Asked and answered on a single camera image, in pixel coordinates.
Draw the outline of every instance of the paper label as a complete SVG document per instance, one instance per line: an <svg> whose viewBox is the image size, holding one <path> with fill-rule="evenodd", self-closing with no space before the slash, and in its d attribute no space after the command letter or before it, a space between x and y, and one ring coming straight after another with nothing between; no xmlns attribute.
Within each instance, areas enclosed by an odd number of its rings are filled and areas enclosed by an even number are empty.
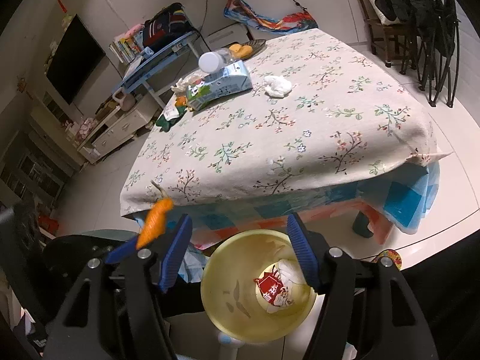
<svg viewBox="0 0 480 360"><path fill-rule="evenodd" d="M290 298L290 290L284 286L280 280L280 273L276 266L272 267L271 272L264 272L263 278L254 279L263 299L272 306L287 307L293 304Z"/></svg>
<svg viewBox="0 0 480 360"><path fill-rule="evenodd" d="M162 112L162 115L165 117L166 121L175 119L176 117L180 116L179 111L175 106L176 100L177 96L173 95Z"/></svg>

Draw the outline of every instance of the television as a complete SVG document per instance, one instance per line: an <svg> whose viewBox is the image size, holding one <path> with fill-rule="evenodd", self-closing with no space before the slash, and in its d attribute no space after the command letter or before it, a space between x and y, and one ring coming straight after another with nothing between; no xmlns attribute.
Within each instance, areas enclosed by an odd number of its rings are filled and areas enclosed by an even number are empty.
<svg viewBox="0 0 480 360"><path fill-rule="evenodd" d="M58 45L46 78L70 104L104 56L102 48L75 15Z"/></svg>

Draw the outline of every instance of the yellow bowl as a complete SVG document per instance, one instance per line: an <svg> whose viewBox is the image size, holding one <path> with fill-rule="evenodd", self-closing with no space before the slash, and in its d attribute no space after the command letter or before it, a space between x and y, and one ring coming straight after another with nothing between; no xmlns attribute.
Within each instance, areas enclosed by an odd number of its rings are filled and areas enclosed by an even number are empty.
<svg viewBox="0 0 480 360"><path fill-rule="evenodd" d="M316 294L306 288L303 301L268 314L258 303L254 279L281 259L297 261L288 235L274 230L244 231L227 239L208 260L201 296L214 325L237 340L276 340L297 328L309 314Z"/></svg>

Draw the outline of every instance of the green cloth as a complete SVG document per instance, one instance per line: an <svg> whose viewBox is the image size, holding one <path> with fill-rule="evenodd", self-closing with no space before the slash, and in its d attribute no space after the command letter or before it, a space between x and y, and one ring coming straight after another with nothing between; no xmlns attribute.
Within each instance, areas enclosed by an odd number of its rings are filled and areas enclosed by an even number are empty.
<svg viewBox="0 0 480 360"><path fill-rule="evenodd" d="M185 105L181 105L180 107L177 107L179 117L176 117L172 120L166 120L164 115L160 115L158 120L155 122L155 126L161 127L162 131L164 132L169 132L170 129L180 120L182 119L183 115L185 115L187 108Z"/></svg>

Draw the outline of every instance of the toy carrot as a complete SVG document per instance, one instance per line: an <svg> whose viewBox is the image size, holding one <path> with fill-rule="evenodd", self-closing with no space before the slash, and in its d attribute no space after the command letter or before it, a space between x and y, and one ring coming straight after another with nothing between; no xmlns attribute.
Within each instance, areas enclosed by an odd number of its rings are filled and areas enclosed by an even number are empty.
<svg viewBox="0 0 480 360"><path fill-rule="evenodd" d="M148 245L159 235L165 233L167 224L167 212L173 208L173 201L165 198L157 201L150 209L143 225L143 229L138 235L136 249L139 250Z"/></svg>

